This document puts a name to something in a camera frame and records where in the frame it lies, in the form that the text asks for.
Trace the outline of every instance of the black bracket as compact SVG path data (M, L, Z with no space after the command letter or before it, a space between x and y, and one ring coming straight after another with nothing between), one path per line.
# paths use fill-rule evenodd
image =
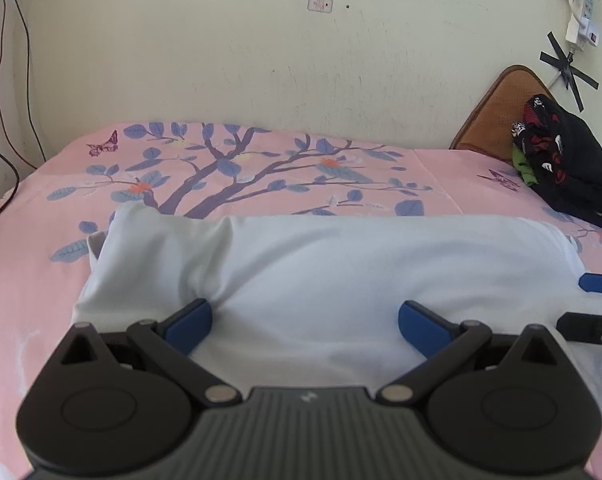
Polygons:
M566 312L556 322L566 341L602 345L602 316Z
M211 327L204 300L124 333L75 323L18 411L30 478L588 478L601 415L541 325L493 334L406 301L399 331L427 360L376 399L255 387L245 400L188 358Z

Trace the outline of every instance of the wall switch plate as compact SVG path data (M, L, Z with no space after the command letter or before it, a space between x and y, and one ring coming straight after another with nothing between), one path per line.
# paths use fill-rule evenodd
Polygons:
M332 12L332 0L307 0L307 10L313 12Z

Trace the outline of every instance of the power strip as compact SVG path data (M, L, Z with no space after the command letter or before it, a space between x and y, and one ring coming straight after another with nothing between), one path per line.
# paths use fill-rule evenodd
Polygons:
M586 42L592 46L599 44L599 29L590 20L593 4L594 0L574 0L575 7L581 9L582 23L579 24L572 13L570 14L566 41L577 50L583 50Z

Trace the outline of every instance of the bed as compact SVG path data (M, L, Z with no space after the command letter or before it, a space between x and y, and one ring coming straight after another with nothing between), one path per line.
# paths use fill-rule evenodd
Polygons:
M550 209L511 166L459 150L271 132L233 124L118 124L28 177L0 218L0 479L29 469L19 403L66 332L89 274L86 238L121 203L168 215L499 214L554 224L591 272L602 229ZM602 479L602 439L592 458Z

